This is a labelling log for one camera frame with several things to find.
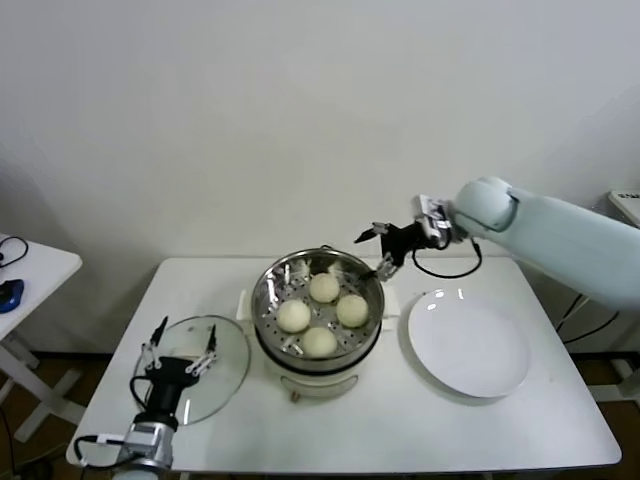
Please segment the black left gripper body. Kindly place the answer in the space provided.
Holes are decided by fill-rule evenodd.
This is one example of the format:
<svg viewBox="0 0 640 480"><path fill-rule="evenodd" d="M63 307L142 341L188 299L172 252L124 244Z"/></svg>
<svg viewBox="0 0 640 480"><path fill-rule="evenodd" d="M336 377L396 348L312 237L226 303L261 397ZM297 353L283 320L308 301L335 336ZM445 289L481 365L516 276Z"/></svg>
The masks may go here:
<svg viewBox="0 0 640 480"><path fill-rule="evenodd" d="M191 363L177 357L161 357L161 367L146 372L144 378L150 384L145 411L152 414L174 416L184 390L199 382L199 377L188 373Z"/></svg>

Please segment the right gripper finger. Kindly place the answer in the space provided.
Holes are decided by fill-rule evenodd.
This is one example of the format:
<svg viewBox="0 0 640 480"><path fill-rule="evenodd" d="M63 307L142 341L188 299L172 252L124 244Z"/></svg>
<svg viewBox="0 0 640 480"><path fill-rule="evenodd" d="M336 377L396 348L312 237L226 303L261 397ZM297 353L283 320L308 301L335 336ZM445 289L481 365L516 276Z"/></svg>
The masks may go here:
<svg viewBox="0 0 640 480"><path fill-rule="evenodd" d="M378 266L360 276L361 280L390 280L401 268L401 260L397 259L391 252L383 255Z"/></svg>
<svg viewBox="0 0 640 480"><path fill-rule="evenodd" d="M381 243L386 242L389 239L393 225L390 223L373 222L371 227L363 231L355 240L355 244L364 243L370 241L376 237L380 239Z"/></svg>

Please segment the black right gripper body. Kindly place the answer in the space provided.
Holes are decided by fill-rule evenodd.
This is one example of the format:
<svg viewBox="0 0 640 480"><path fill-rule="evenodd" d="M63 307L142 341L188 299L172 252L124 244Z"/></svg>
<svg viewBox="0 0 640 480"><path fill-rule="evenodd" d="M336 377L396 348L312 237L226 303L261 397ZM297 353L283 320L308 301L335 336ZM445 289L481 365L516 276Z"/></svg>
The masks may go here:
<svg viewBox="0 0 640 480"><path fill-rule="evenodd" d="M397 227L386 226L386 232L380 235L382 258L391 265L403 265L405 258L413 251L438 249L442 239L428 235L424 224L410 224Z"/></svg>

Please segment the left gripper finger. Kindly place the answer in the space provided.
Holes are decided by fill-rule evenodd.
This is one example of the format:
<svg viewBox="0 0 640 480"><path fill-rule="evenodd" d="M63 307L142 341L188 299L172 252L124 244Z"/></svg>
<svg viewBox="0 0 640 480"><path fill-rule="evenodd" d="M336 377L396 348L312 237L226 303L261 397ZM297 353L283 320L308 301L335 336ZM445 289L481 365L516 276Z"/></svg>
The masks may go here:
<svg viewBox="0 0 640 480"><path fill-rule="evenodd" d="M159 355L159 344L168 323L165 316L160 325L153 331L150 339L141 346L141 365L145 372L160 369L162 366Z"/></svg>
<svg viewBox="0 0 640 480"><path fill-rule="evenodd" d="M200 377L217 362L216 326L189 327L187 333L189 343L182 350L182 356L189 360L185 373Z"/></svg>

